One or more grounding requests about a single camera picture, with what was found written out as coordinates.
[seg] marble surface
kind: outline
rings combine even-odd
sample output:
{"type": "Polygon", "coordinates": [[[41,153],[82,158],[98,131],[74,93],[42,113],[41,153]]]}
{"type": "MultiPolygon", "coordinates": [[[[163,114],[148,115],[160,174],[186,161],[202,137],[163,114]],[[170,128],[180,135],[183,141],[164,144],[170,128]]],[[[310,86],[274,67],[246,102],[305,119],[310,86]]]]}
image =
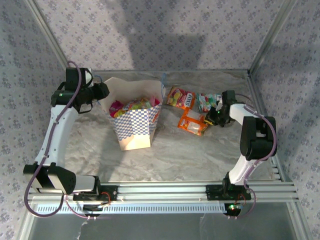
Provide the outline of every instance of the marble surface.
{"type": "MultiPolygon", "coordinates": [[[[127,81],[160,79],[161,72],[105,73],[107,80],[117,77],[127,81]]],[[[165,81],[166,94],[173,85],[198,93],[235,90],[249,96],[240,74],[221,71],[173,72],[165,81]]],[[[72,127],[67,145],[65,167],[80,175],[98,175],[102,182],[121,181],[219,181],[240,156],[241,126],[211,126],[204,136],[177,128],[183,110],[163,105],[150,148],[121,151],[115,132],[105,113],[96,104],[81,115],[72,127]]],[[[252,179],[273,179],[270,162],[262,164],[252,179]]]]}

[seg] paper bag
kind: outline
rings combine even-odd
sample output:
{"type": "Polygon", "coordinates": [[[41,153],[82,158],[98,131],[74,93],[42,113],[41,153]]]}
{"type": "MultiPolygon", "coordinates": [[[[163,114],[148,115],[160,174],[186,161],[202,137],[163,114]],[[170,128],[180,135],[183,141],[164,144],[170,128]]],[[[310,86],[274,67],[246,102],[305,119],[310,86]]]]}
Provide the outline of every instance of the paper bag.
{"type": "Polygon", "coordinates": [[[166,93],[161,81],[125,81],[112,77],[104,83],[107,85],[110,94],[100,100],[99,103],[113,125],[121,150],[151,147],[163,96],[166,93]],[[150,99],[152,96],[158,99],[160,104],[148,109],[130,110],[116,118],[110,116],[109,109],[116,100],[125,105],[134,99],[150,99]]]}

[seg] orange snack package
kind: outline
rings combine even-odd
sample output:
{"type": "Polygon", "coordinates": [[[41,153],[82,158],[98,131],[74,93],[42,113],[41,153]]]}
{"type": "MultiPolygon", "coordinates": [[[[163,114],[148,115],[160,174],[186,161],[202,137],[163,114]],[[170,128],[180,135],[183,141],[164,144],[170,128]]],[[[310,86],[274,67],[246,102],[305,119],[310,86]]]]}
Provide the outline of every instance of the orange snack package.
{"type": "Polygon", "coordinates": [[[166,101],[166,104],[181,109],[192,109],[195,104],[195,99],[196,95],[194,92],[186,91],[173,86],[168,94],[168,100],[166,101]]]}
{"type": "Polygon", "coordinates": [[[198,136],[202,136],[207,127],[208,124],[205,123],[205,116],[192,111],[190,108],[184,110],[184,113],[178,123],[178,128],[198,136]]]}

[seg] blue and white checkered bag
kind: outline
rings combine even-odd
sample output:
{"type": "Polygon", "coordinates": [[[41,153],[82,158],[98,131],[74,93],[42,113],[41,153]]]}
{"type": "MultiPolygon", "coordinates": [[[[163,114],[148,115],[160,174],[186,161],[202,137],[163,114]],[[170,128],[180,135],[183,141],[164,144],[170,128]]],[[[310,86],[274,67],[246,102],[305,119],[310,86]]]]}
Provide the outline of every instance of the blue and white checkered bag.
{"type": "Polygon", "coordinates": [[[99,102],[113,125],[121,150],[151,147],[166,91],[162,83],[158,80],[124,81],[115,77],[105,83],[110,94],[99,102]],[[151,96],[155,96],[160,104],[148,109],[130,110],[116,118],[109,114],[109,108],[115,100],[126,104],[133,99],[151,96]]]}

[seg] patterned wallpaper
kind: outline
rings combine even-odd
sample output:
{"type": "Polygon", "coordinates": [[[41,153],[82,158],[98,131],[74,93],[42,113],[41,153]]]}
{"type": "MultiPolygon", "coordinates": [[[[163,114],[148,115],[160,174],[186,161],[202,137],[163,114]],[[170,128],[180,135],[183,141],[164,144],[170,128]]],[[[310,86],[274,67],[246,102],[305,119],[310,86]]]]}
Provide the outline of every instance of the patterned wallpaper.
{"type": "Polygon", "coordinates": [[[0,1],[0,239],[13,239],[25,210],[23,167],[33,163],[65,73],[23,0],[0,1]]]}
{"type": "Polygon", "coordinates": [[[37,0],[68,59],[96,70],[248,69],[282,0],[37,0]]]}
{"type": "Polygon", "coordinates": [[[320,239],[320,2],[298,0],[255,82],[275,116],[278,156],[320,239]]]}

